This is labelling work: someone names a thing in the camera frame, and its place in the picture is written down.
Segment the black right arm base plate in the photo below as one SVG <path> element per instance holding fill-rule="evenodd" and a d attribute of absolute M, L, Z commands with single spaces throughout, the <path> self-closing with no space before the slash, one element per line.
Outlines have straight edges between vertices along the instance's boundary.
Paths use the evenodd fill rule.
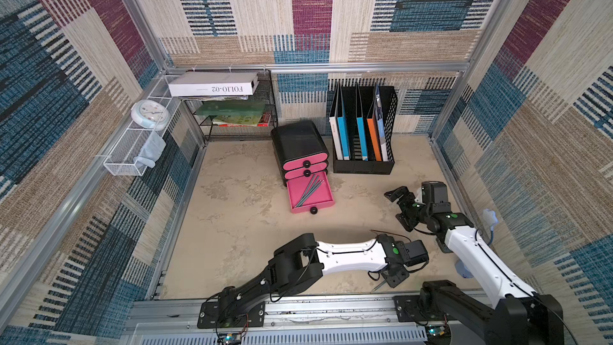
<path fill-rule="evenodd" d="M 420 295 L 395 295 L 392 300 L 400 323 L 423 325 L 428 322 L 428 317 L 422 314 Z"/>

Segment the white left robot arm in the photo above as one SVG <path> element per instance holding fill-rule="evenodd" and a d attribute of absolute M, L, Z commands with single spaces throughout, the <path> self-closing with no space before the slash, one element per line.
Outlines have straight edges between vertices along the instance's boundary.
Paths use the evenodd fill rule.
<path fill-rule="evenodd" d="M 364 271 L 395 288 L 429 263 L 421 241 L 380 234 L 362 243 L 329 244 L 305 233 L 276 249 L 263 271 L 239 287 L 225 287 L 201 305 L 197 327 L 263 326 L 266 302 L 306 292 L 324 276 Z"/>

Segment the black drawer cabinet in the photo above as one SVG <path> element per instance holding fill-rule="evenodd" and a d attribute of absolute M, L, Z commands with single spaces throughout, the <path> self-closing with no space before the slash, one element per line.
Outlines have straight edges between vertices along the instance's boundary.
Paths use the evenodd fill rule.
<path fill-rule="evenodd" d="M 276 154 L 278 166 L 299 157 L 329 151 L 313 121 L 297 121 L 285 126 L 279 126 L 271 131 L 271 140 Z"/>

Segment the green pencil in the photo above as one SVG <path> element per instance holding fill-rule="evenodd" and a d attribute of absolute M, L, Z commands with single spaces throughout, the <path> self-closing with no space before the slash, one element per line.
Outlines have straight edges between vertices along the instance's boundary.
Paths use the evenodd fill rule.
<path fill-rule="evenodd" d="M 308 183 L 308 186 L 305 188 L 303 195 L 301 196 L 301 198 L 299 199 L 299 202 L 296 205 L 297 208 L 302 206 L 303 203 L 306 201 L 306 199 L 311 195 L 318 179 L 319 179 L 319 176 L 314 176 L 311 178 L 310 182 Z"/>
<path fill-rule="evenodd" d="M 371 293 L 375 293 L 376 291 L 378 291 L 379 289 L 381 289 L 383 286 L 386 285 L 386 281 L 382 281 L 381 283 L 379 283 L 377 286 L 375 286 L 372 290 Z"/>
<path fill-rule="evenodd" d="M 306 189 L 304 190 L 303 195 L 299 199 L 299 202 L 297 203 L 296 207 L 302 207 L 305 202 L 312 196 L 312 194 L 319 189 L 321 184 L 322 180 L 320 179 L 319 175 L 313 177 Z"/>
<path fill-rule="evenodd" d="M 303 196 L 303 198 L 302 198 L 302 199 L 300 200 L 300 202 L 297 204 L 297 207 L 301 207 L 301 206 L 303 206 L 303 205 L 304 205 L 304 204 L 305 204 L 305 203 L 308 201 L 308 199 L 309 199 L 309 198 L 311 198 L 311 196 L 312 196 L 314 193 L 316 193 L 316 192 L 319 190 L 319 188 L 321 187 L 321 185 L 322 185 L 322 181 L 319 181 L 319 182 L 317 182 L 317 183 L 314 183 L 314 185 L 312 185 L 312 186 L 311 186 L 311 188 L 309 188 L 309 189 L 307 190 L 307 192 L 305 193 L 305 195 Z"/>

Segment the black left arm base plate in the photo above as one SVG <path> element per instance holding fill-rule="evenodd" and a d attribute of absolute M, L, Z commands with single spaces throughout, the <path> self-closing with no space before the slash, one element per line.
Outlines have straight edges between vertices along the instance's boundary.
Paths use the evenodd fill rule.
<path fill-rule="evenodd" d="M 230 308 L 220 308 L 215 300 L 205 301 L 201 305 L 197 317 L 198 329 L 225 329 L 239 327 L 263 327 L 266 313 L 266 304 L 259 303 L 250 311 L 230 312 Z"/>

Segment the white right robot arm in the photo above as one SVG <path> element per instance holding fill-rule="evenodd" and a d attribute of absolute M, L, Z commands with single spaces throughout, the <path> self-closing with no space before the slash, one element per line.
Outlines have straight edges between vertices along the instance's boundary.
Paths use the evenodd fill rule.
<path fill-rule="evenodd" d="M 451 316 L 487 344 L 565 342 L 568 329 L 560 303 L 520 279 L 485 243 L 472 221 L 453 212 L 444 183 L 424 182 L 418 194 L 401 186 L 384 196 L 399 206 L 396 218 L 407 232 L 423 224 L 442 251 L 457 255 L 490 301 L 475 300 L 448 280 L 426 281 L 417 303 L 421 314 Z"/>

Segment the pink top drawer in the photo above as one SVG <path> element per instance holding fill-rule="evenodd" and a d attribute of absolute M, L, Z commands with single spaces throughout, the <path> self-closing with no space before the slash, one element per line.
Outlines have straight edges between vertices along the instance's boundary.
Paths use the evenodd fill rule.
<path fill-rule="evenodd" d="M 316 153 L 310 156 L 299 157 L 294 160 L 287 161 L 283 164 L 282 168 L 284 171 L 291 171 L 291 170 L 301 169 L 301 168 L 307 169 L 321 162 L 326 162 L 327 160 L 328 160 L 327 153 Z"/>

